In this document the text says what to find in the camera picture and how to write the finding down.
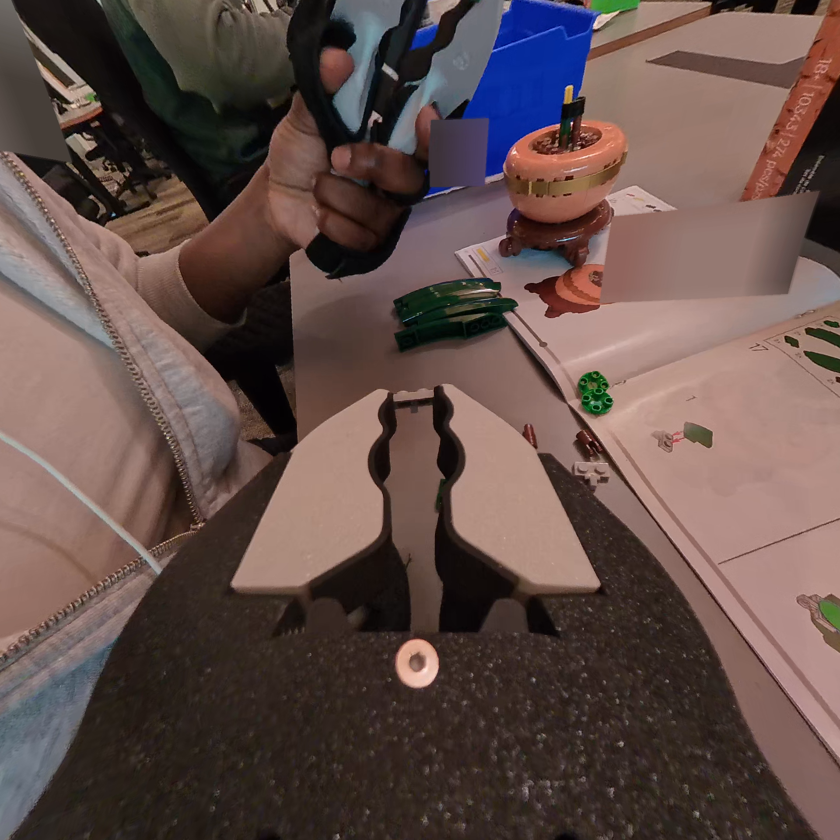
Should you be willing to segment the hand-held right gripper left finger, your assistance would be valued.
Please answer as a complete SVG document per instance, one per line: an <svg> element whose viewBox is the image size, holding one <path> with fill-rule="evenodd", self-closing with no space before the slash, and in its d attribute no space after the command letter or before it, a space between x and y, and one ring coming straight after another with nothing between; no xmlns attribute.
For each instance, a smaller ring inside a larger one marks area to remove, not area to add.
<svg viewBox="0 0 840 840"><path fill-rule="evenodd" d="M372 597L394 548L394 399L376 390L291 452L230 584L239 594Z"/></svg>

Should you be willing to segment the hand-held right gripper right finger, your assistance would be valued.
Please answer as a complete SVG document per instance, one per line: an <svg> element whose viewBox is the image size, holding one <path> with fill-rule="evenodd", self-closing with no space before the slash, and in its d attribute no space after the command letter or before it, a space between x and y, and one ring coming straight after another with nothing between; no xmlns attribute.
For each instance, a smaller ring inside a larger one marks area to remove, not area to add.
<svg viewBox="0 0 840 840"><path fill-rule="evenodd" d="M447 479L437 572L463 597L589 594L601 582L546 468L524 436L459 388L434 389Z"/></svg>

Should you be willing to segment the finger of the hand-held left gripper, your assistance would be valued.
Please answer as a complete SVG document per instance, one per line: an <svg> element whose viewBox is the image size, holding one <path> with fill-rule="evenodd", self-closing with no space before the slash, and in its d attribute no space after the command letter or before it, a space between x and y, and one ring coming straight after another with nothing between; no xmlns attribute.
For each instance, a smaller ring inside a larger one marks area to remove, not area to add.
<svg viewBox="0 0 840 840"><path fill-rule="evenodd" d="M340 1L332 11L332 20L347 24L355 41L349 48L353 68L362 72L382 61L393 70L412 45L421 23L419 1Z"/></svg>
<svg viewBox="0 0 840 840"><path fill-rule="evenodd" d="M497 40L502 1L462 1L417 33L396 69L399 102L415 111L464 109L474 97Z"/></svg>

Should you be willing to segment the person's left forearm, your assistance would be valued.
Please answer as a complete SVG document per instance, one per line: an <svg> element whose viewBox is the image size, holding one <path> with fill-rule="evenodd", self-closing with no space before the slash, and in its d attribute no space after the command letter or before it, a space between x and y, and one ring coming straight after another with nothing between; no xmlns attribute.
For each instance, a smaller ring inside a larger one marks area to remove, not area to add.
<svg viewBox="0 0 840 840"><path fill-rule="evenodd" d="M235 323L255 294L312 240L316 174L263 164L234 201L181 246L178 274L207 316Z"/></svg>

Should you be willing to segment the grey desk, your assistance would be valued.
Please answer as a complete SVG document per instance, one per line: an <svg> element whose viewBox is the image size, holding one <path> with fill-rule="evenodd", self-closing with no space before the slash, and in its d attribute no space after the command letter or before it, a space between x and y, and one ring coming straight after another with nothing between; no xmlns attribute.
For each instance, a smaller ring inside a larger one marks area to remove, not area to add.
<svg viewBox="0 0 840 840"><path fill-rule="evenodd" d="M815 17L686 16L662 35L587 65L588 113L619 123L631 154L618 182L639 184L678 207L739 196L784 96L771 88L698 76L658 81L648 57L672 49L717 50L779 61L802 56ZM515 427L535 426L543 451L576 458L580 422L541 363L510 329L476 341L399 353L392 299L463 276L455 252L502 233L510 203L501 182L434 196L414 212L382 270L325 280L302 257L291 262L297 423L301 436L376 388L414 391L451 383ZM731 681L752 734L820 838L838 838L838 765L622 476L595 497L650 549L697 614Z"/></svg>

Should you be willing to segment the person's left hand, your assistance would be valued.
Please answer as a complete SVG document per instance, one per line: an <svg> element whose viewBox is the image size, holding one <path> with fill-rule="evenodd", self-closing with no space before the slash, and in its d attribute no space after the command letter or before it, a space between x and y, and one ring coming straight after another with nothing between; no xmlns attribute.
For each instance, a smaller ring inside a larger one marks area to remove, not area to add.
<svg viewBox="0 0 840 840"><path fill-rule="evenodd" d="M418 113L413 154L370 142L328 151L295 90L272 135L266 163L278 234L300 248L319 234L364 253L383 245L425 184L431 126L439 118L435 102Z"/></svg>

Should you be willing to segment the blue plastic bin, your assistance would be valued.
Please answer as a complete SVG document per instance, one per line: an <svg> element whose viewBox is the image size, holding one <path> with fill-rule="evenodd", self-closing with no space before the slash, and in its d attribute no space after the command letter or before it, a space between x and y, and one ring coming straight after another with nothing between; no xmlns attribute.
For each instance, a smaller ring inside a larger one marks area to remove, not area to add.
<svg viewBox="0 0 840 840"><path fill-rule="evenodd" d="M522 136L560 122L567 87L580 94L595 18L583 6L543 1L513 1L502 15L476 93L455 111L489 121L488 182Z"/></svg>

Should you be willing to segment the terracotta brick flower pot model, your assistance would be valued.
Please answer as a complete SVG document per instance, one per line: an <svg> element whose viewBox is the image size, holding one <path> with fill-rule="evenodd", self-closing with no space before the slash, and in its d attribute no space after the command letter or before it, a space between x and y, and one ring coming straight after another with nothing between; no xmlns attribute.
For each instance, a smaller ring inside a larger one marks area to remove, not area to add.
<svg viewBox="0 0 840 840"><path fill-rule="evenodd" d="M583 266L592 238L612 221L607 201L627 158L627 137L612 122L587 121L585 98L569 85L560 122L529 133L509 150L504 182L513 209L501 257L555 251Z"/></svg>

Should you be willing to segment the dark green curved leaf brick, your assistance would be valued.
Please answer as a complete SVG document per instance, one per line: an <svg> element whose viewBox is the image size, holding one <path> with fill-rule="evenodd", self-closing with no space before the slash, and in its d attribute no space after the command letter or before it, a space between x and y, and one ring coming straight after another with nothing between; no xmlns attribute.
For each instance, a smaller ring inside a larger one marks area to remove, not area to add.
<svg viewBox="0 0 840 840"><path fill-rule="evenodd" d="M505 326L505 316L517 307L509 299L500 302L465 303L439 308L405 321L406 329L431 332L444 328L458 329L458 334L468 337L500 329Z"/></svg>
<svg viewBox="0 0 840 840"><path fill-rule="evenodd" d="M503 314L479 311L463 316L439 318L404 328L394 333L394 340L400 352L407 352L432 343L470 340L504 329L507 325L507 319Z"/></svg>
<svg viewBox="0 0 840 840"><path fill-rule="evenodd" d="M396 316L405 327L418 327L431 322L454 319L477 313L504 314L518 307L518 302L509 297L489 294L478 290L468 295L447 295L441 297L423 296L395 308Z"/></svg>
<svg viewBox="0 0 840 840"><path fill-rule="evenodd" d="M404 296L394 299L393 306L398 316L402 317L406 312L414 310L424 311L431 308L432 300L443 300L448 298L459 298L473 294L487 294L496 296L501 290L501 283L497 280L487 278L463 278L449 280L427 287L413 290Z"/></svg>

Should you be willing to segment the open instruction booklet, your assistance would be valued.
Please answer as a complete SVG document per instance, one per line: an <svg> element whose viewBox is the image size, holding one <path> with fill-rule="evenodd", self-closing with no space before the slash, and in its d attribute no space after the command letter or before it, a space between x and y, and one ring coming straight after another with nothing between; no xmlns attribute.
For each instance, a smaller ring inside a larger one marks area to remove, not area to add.
<svg viewBox="0 0 840 840"><path fill-rule="evenodd" d="M607 200L580 269L501 237L456 258L518 302L511 328L838 756L839 286L799 256L815 198Z"/></svg>

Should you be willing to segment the black orchid print set box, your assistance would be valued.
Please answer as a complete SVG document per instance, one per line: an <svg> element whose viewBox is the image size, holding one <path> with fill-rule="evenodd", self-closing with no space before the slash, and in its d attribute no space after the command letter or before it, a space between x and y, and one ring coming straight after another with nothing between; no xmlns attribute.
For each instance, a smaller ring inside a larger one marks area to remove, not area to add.
<svg viewBox="0 0 840 840"><path fill-rule="evenodd" d="M819 118L838 92L839 2L829 3L812 46L741 195L743 202L803 192L803 173L822 155L808 151Z"/></svg>

